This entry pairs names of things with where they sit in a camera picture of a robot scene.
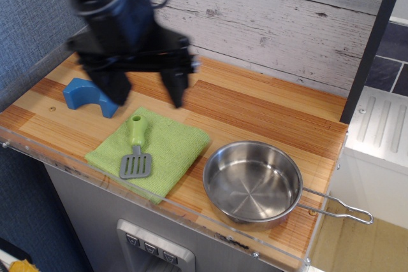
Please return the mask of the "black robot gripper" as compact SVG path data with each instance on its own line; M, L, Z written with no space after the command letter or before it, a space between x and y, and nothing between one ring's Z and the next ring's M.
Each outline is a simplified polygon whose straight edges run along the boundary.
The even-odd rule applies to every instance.
M68 41L85 72L106 96L125 105L131 91L127 71L160 72L174 107L183 106L188 75L199 62L183 34L156 22L150 0L70 0L89 30Z

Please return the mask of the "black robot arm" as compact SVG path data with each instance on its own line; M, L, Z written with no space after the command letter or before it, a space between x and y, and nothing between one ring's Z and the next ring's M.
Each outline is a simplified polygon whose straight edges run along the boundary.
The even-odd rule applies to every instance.
M188 37L159 25L150 0L70 0L88 31L70 38L89 78L114 103L123 105L131 90L128 72L158 72L176 108L183 105L189 75L198 63Z

